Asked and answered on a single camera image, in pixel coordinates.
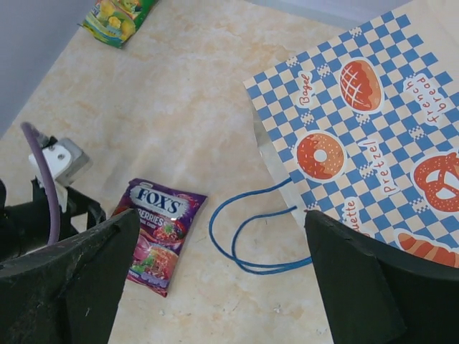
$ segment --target blue rope handle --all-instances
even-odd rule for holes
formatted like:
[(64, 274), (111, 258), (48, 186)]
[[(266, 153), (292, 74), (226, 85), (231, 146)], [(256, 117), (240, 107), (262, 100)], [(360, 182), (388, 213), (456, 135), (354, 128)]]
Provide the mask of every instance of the blue rope handle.
[[(293, 269), (297, 269), (299, 267), (305, 267), (306, 265), (309, 265), (310, 263), (312, 263), (311, 257), (308, 257), (308, 258), (305, 258), (305, 259), (302, 259), (302, 260), (298, 260), (296, 262), (279, 263), (279, 264), (255, 264), (255, 263), (247, 262), (245, 260), (241, 260), (241, 259), (237, 258), (237, 254), (236, 254), (237, 239), (239, 238), (239, 235), (241, 234), (242, 230), (245, 228), (245, 226), (247, 224), (249, 224), (251, 221), (254, 221), (256, 219), (265, 219), (265, 218), (269, 218), (269, 217), (274, 217), (274, 216), (278, 216), (278, 215), (287, 214), (287, 213), (292, 212), (293, 210), (296, 210), (298, 207), (297, 206), (292, 206), (291, 208), (288, 208), (288, 209), (285, 209), (285, 210), (282, 210), (282, 211), (277, 211), (275, 213), (255, 215), (255, 216), (252, 216), (251, 218), (245, 220), (244, 222), (242, 222), (241, 225), (239, 226), (239, 228), (237, 229), (235, 235), (232, 238), (231, 254), (226, 252), (218, 244), (217, 240), (215, 239), (214, 230), (213, 230), (214, 222), (217, 219), (218, 214), (227, 205), (229, 205), (229, 204), (231, 204), (231, 203), (233, 203), (235, 201), (238, 201), (240, 199), (243, 199), (245, 197), (248, 197), (248, 196), (267, 194), (267, 193), (269, 193), (271, 191), (274, 191), (274, 190), (277, 190), (278, 188), (283, 187), (285, 184), (290, 183), (291, 181), (292, 181), (291, 178), (287, 178), (283, 182), (279, 183), (278, 185), (271, 186), (270, 188), (264, 188), (264, 189), (261, 189), (261, 190), (245, 192), (245, 193), (241, 193), (240, 195), (234, 196), (234, 197), (226, 200), (222, 204), (220, 204), (218, 206), (218, 208), (215, 209), (214, 213), (212, 214), (212, 216), (210, 218), (209, 236), (210, 236), (210, 239), (211, 239), (212, 243), (214, 244), (214, 246), (226, 258), (228, 258), (229, 260), (232, 260), (234, 263), (237, 264), (238, 267), (240, 267), (242, 270), (244, 270), (246, 272), (249, 272), (250, 274), (261, 274), (261, 275), (280, 274), (281, 272), (290, 271), (290, 270), (293, 270)], [(265, 270), (261, 270), (261, 271), (260, 270), (253, 270), (253, 269), (249, 269), (248, 267), (254, 267), (254, 268), (265, 269)]]

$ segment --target white wall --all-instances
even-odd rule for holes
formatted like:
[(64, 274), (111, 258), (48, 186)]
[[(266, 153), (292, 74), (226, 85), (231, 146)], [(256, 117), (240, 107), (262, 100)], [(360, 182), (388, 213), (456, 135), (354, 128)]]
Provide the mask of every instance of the white wall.
[(81, 23), (94, 2), (20, 0), (2, 3), (0, 138), (70, 41), (78, 28), (77, 24)]
[(308, 19), (351, 29), (410, 0), (250, 0)]

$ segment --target bread illustration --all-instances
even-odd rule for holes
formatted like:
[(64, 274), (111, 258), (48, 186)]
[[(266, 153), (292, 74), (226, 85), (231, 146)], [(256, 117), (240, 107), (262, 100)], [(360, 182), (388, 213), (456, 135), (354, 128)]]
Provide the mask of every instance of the bread illustration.
[(369, 60), (357, 57), (346, 63), (340, 72), (341, 95), (346, 104), (358, 113), (377, 113), (384, 101), (381, 80)]
[(396, 230), (396, 238), (401, 249), (416, 257), (449, 267), (459, 267), (459, 254), (446, 245), (401, 229)]

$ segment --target donut illustration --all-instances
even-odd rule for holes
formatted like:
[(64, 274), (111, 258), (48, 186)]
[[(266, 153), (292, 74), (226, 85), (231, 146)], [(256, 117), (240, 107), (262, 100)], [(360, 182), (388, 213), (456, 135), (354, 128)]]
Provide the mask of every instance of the donut illustration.
[(395, 229), (394, 234), (400, 249), (413, 256), (449, 267), (459, 267), (459, 254), (456, 250), (439, 242), (434, 242), (426, 236), (415, 235), (404, 229)]
[(384, 105), (384, 91), (372, 63), (364, 57), (347, 62), (339, 73), (341, 96), (354, 111), (378, 113)]
[(436, 211), (459, 211), (458, 149), (439, 152), (416, 162), (411, 172), (413, 185)]
[(327, 183), (346, 168), (347, 152), (341, 141), (322, 130), (309, 131), (297, 142), (295, 156), (306, 178)]

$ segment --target baguette illustration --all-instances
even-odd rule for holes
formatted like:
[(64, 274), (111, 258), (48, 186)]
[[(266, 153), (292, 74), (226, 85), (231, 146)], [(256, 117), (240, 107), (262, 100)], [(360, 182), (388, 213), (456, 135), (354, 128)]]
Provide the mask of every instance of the baguette illustration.
[(403, 229), (395, 230), (395, 238), (401, 249), (416, 257), (449, 267), (459, 267), (459, 253), (444, 244)]

